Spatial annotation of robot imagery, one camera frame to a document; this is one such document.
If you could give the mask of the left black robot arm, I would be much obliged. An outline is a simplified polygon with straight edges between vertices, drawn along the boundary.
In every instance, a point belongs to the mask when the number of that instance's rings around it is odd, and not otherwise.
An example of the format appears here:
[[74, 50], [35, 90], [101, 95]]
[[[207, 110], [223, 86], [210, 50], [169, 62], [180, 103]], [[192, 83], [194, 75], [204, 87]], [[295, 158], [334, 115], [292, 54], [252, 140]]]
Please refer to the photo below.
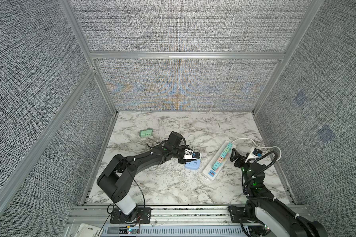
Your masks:
[[201, 159], [201, 154], [187, 145], [185, 138], [171, 132], [168, 139], [150, 147], [149, 151], [135, 156], [115, 155], [97, 179], [97, 185], [129, 221], [136, 216], [138, 205], [129, 194], [135, 176], [152, 166], [162, 165], [172, 158], [179, 164]]

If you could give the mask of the long white power strip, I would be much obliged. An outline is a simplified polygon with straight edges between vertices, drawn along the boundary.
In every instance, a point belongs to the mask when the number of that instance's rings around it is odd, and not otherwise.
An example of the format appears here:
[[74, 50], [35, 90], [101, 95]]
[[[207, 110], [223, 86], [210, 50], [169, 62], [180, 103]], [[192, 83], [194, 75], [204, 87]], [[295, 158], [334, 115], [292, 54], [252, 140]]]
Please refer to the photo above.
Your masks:
[[210, 181], [214, 181], [219, 175], [223, 167], [228, 163], [232, 149], [236, 149], [230, 141], [225, 141], [219, 148], [219, 150], [211, 158], [207, 166], [203, 169], [202, 174], [204, 178]]

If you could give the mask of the blue square power strip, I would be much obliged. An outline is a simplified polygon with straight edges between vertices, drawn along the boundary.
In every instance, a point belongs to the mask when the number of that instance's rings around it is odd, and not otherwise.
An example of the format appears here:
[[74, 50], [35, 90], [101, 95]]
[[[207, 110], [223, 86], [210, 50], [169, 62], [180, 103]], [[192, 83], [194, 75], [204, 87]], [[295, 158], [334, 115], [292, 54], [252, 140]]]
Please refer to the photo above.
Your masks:
[[201, 165], [201, 160], [194, 160], [191, 162], [186, 162], [185, 168], [189, 170], [198, 170]]

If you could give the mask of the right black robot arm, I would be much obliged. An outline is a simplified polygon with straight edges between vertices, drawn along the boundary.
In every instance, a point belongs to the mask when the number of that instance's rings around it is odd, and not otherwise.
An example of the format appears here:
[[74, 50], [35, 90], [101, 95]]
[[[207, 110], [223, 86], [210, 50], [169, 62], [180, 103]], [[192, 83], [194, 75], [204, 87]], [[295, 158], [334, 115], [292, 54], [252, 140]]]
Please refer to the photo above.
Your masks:
[[239, 220], [242, 232], [248, 237], [327, 237], [325, 227], [294, 212], [281, 202], [264, 184], [265, 171], [278, 160], [275, 151], [260, 154], [255, 159], [231, 150], [230, 161], [242, 171], [242, 192], [247, 198], [244, 209], [228, 211]]

